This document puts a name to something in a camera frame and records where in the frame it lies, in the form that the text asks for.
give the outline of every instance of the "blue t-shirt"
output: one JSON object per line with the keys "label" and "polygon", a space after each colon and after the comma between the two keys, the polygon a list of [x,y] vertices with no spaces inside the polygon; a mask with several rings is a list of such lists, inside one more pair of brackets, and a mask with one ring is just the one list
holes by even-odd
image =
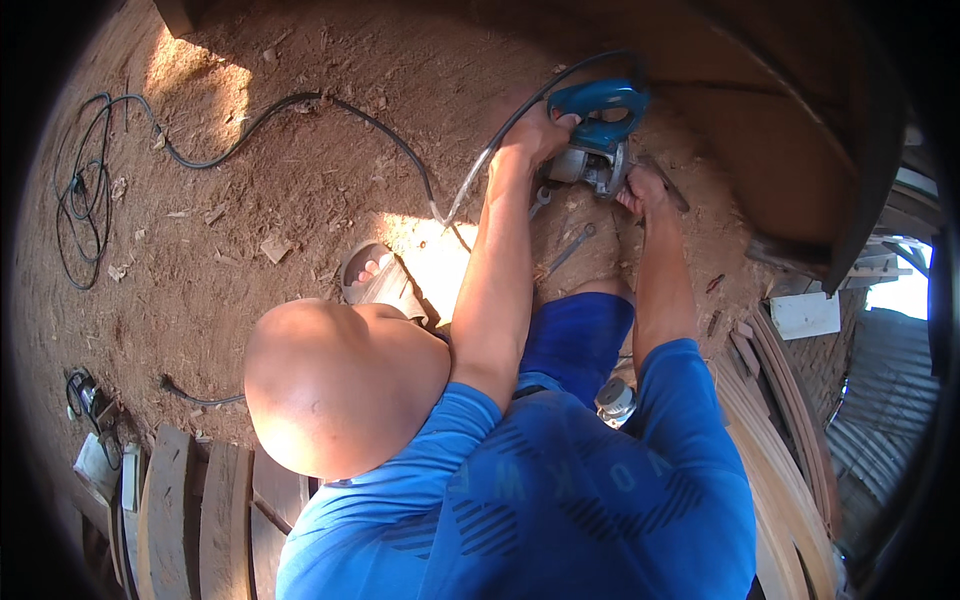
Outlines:
{"label": "blue t-shirt", "polygon": [[277,597],[742,600],[756,572],[747,477],[696,343],[640,373],[635,439],[552,378],[507,415],[447,385],[417,437],[327,483],[287,538]]}

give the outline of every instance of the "spanner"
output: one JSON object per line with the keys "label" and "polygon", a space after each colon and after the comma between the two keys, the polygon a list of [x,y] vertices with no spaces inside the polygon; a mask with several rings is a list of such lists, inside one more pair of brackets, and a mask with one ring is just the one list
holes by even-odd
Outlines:
{"label": "spanner", "polygon": [[537,211],[540,210],[541,207],[550,204],[552,196],[553,190],[545,185],[541,185],[540,189],[537,190],[537,201],[534,202],[534,205],[530,207],[530,211],[527,212],[527,220],[533,221]]}
{"label": "spanner", "polygon": [[594,235],[596,235],[596,233],[597,233],[596,226],[593,223],[587,223],[584,226],[583,232],[577,236],[577,239],[570,242],[570,245],[567,246],[566,249],[560,253],[560,256],[557,256],[557,260],[554,260],[553,263],[550,264],[550,267],[547,269],[546,276],[553,275],[553,272],[556,271],[560,267],[560,265],[564,264],[564,262],[574,252],[576,252],[578,248],[580,248],[580,245],[583,244],[587,240],[587,238],[593,237]]}

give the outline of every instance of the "blue shorts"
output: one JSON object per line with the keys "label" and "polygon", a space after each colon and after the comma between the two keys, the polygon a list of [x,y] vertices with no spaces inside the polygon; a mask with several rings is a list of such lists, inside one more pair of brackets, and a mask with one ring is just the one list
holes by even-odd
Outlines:
{"label": "blue shorts", "polygon": [[538,385],[535,373],[543,373],[595,411],[593,400],[633,324],[634,307],[613,294],[585,292],[544,304],[530,320],[517,387]]}

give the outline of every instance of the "corrugated metal sheet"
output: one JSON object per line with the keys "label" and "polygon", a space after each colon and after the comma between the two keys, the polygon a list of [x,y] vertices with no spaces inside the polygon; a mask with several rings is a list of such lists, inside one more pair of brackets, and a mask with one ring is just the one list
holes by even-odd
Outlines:
{"label": "corrugated metal sheet", "polygon": [[827,428],[843,506],[841,545],[857,541],[897,488],[936,406],[926,321],[878,308],[857,318],[848,389]]}

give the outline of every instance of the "blue power tool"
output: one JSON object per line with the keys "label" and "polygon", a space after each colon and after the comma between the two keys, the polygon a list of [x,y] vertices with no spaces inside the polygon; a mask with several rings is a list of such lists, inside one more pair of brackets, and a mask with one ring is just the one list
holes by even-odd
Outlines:
{"label": "blue power tool", "polygon": [[[612,200],[627,178],[627,137],[639,125],[648,104],[650,91],[637,89],[629,79],[606,79],[553,92],[547,111],[579,114],[583,122],[573,130],[569,145],[543,165],[541,174],[564,183],[585,181],[597,198]],[[591,116],[609,108],[624,108],[627,114],[612,122]]]}

